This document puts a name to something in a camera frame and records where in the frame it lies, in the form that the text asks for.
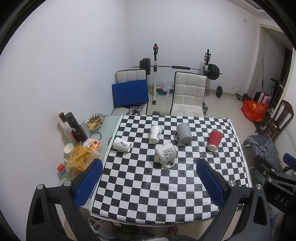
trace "gray mug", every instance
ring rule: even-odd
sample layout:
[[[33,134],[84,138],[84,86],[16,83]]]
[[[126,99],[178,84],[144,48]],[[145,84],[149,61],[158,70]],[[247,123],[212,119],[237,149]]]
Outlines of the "gray mug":
[[[177,125],[177,131],[174,133],[174,139],[183,144],[188,144],[192,141],[192,134],[188,123]]]

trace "gray mug handle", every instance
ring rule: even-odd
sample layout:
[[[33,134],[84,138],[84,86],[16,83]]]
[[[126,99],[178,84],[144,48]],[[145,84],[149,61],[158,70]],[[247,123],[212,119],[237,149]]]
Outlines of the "gray mug handle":
[[[175,139],[175,141],[179,141],[179,137],[178,137],[178,132],[177,131],[174,133],[174,139]]]

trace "barbell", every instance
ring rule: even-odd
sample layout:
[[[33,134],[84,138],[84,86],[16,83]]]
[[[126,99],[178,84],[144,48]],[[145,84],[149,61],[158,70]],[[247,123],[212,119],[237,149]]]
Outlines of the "barbell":
[[[172,65],[172,66],[151,65],[151,61],[149,58],[144,58],[144,59],[140,60],[139,66],[133,66],[133,68],[144,69],[144,70],[146,70],[147,75],[151,74],[151,68],[154,68],[154,72],[156,72],[156,68],[199,70],[199,71],[203,71],[204,75],[206,75],[209,80],[216,80],[219,78],[219,75],[222,74],[222,73],[220,73],[220,69],[218,68],[218,66],[215,64],[209,64],[208,69],[195,69],[195,68],[190,68],[190,67],[186,67],[186,66],[177,66],[177,65]]]

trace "red cup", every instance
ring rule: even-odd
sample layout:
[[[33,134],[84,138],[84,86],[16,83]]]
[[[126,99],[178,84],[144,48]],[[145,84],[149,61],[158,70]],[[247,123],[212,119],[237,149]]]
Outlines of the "red cup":
[[[218,149],[218,146],[220,145],[222,137],[223,134],[220,131],[211,131],[207,148],[210,151],[215,152]]]

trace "silver bolt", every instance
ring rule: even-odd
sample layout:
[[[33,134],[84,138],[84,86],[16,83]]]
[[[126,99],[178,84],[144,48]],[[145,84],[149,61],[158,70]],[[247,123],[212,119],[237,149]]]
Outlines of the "silver bolt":
[[[256,188],[261,190],[262,189],[262,186],[260,184],[256,184]]]
[[[43,184],[39,184],[38,186],[37,186],[37,189],[38,190],[41,190],[43,188]]]
[[[65,186],[65,187],[68,187],[68,186],[70,186],[70,185],[71,185],[71,181],[68,180],[68,181],[65,181],[65,182],[64,182],[64,186]]]
[[[228,185],[231,186],[231,187],[234,187],[235,186],[235,181],[228,181]]]

